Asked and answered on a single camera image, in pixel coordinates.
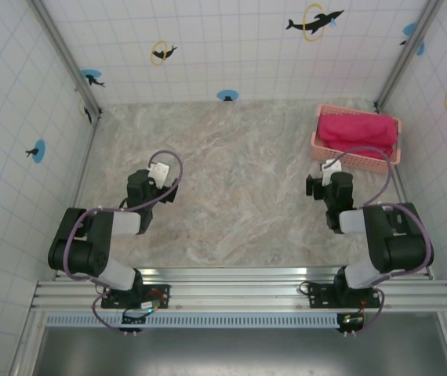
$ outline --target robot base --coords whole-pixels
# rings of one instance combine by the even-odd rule
[[[345,268],[338,271],[332,284],[308,282],[307,294],[311,308],[379,308],[379,295],[372,288],[352,289],[347,286]]]
[[[148,302],[154,298],[159,299],[159,309],[169,306],[168,284],[144,284],[141,273],[136,270],[133,287],[129,291],[112,289],[110,294],[101,300],[103,309],[139,309],[142,302]]]

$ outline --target white tiled wall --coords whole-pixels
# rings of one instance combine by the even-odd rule
[[[24,0],[0,0],[0,374],[9,370],[35,281],[70,204],[91,127]],[[25,150],[44,139],[40,164]]]
[[[426,1],[321,0],[322,12],[344,12],[322,38],[307,42],[301,30],[285,28],[289,19],[303,23],[311,3],[46,1],[80,68],[102,73],[106,87],[92,90],[103,104],[218,100],[222,89],[241,99],[374,100],[403,49],[404,27]],[[320,12],[311,8],[306,22]],[[178,49],[156,67],[151,51],[160,40]]]
[[[386,111],[403,121],[405,188],[431,235],[433,270],[447,277],[447,2],[425,42]]]

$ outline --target pink basket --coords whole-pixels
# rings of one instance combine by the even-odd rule
[[[346,107],[330,106],[329,104],[322,104],[318,107],[318,120],[321,114],[372,114],[371,112],[353,110]],[[391,155],[391,164],[393,166],[397,165],[400,161],[402,151],[399,148],[401,141],[402,132],[402,122],[393,117],[394,125],[396,125],[396,130],[398,132],[398,142],[394,145],[394,152]],[[311,137],[311,157],[318,161],[326,161],[327,159],[333,159],[340,153],[340,150],[329,149],[325,147],[325,144],[321,141],[318,136],[318,131],[312,133]],[[384,160],[363,157],[356,154],[347,154],[342,158],[343,165],[360,168],[361,170],[368,170],[377,172],[380,174],[387,174],[387,163]]]

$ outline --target red towel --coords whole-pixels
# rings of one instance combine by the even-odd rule
[[[321,115],[318,134],[330,149],[345,151],[356,146],[374,146],[389,157],[393,154],[392,146],[398,141],[393,118],[388,115]],[[361,150],[355,154],[383,159],[380,154],[371,150]]]

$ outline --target marble floor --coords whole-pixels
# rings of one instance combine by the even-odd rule
[[[362,99],[330,103],[371,110]],[[80,200],[83,208],[117,207],[128,175],[157,150],[184,162],[175,202],[157,204],[148,231],[115,237],[111,254],[132,267],[339,266],[366,251],[363,235],[336,235],[325,205],[305,195],[318,174],[309,157],[318,101],[117,105],[96,132]],[[176,165],[170,156],[158,161]],[[382,175],[354,174],[354,202],[383,185]],[[172,168],[169,179],[178,173]],[[382,201],[396,201],[390,186]]]

